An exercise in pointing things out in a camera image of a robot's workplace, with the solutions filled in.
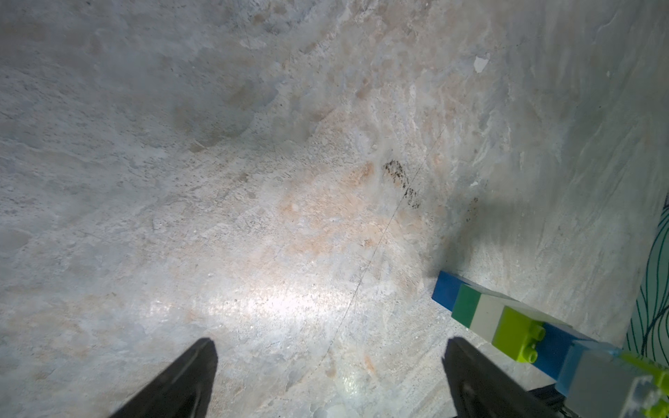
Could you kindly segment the lime green small lego brick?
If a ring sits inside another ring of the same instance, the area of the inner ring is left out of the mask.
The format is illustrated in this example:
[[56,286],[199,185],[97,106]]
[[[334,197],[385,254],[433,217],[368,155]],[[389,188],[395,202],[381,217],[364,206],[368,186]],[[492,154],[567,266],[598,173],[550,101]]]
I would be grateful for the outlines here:
[[638,393],[643,395],[641,401],[642,416],[667,417],[668,367],[629,351],[623,351],[620,358],[643,372],[644,376],[649,376],[646,387],[638,390]]

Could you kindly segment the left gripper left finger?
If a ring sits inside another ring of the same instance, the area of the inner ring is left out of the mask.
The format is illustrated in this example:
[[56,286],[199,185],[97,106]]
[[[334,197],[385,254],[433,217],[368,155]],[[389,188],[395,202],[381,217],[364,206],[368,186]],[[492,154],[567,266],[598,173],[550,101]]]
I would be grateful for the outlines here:
[[214,341],[200,338],[113,416],[205,417],[217,366]]

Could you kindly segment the dark green lego brick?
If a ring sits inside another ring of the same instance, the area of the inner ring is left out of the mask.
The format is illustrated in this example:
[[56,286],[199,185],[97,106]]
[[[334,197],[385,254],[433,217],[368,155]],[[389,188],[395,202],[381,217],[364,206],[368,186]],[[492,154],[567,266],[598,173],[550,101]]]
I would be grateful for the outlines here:
[[482,287],[462,284],[451,311],[452,318],[464,327],[470,328],[482,294]]

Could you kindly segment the lime green long lego brick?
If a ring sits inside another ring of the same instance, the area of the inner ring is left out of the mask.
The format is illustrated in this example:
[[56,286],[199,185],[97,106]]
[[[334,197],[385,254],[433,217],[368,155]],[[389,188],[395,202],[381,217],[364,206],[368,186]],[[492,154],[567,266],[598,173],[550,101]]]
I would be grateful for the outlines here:
[[546,322],[554,320],[535,310],[505,307],[492,345],[515,362],[534,363],[538,360],[537,345],[546,335]]

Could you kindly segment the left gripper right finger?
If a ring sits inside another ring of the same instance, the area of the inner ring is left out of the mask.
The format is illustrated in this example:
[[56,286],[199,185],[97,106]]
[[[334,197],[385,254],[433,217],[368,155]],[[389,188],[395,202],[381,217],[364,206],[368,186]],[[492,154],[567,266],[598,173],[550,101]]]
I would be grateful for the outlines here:
[[463,337],[449,339],[442,358],[458,417],[557,417],[547,387],[528,392]]

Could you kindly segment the grey lego plate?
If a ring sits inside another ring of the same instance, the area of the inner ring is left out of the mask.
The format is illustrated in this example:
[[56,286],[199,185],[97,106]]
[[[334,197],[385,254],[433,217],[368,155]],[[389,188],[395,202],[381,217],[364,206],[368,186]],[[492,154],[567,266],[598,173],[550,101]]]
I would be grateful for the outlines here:
[[642,417],[641,401],[649,376],[603,351],[583,353],[566,397],[580,417]]

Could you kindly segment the light blue lego brick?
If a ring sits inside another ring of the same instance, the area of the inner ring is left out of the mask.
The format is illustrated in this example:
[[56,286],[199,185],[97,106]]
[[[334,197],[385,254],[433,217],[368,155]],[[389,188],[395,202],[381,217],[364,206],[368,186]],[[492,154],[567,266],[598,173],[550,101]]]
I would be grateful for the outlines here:
[[618,356],[621,349],[607,342],[574,340],[567,350],[566,358],[560,369],[556,382],[556,390],[561,395],[568,396],[571,383],[576,374],[580,359],[586,351],[599,350],[612,356]]

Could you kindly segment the white lego brick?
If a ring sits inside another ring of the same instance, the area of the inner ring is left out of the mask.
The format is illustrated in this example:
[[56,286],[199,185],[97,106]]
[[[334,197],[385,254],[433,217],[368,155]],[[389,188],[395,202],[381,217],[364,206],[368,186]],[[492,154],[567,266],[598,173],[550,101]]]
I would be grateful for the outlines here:
[[470,324],[470,330],[486,341],[493,342],[503,310],[510,299],[482,294]]

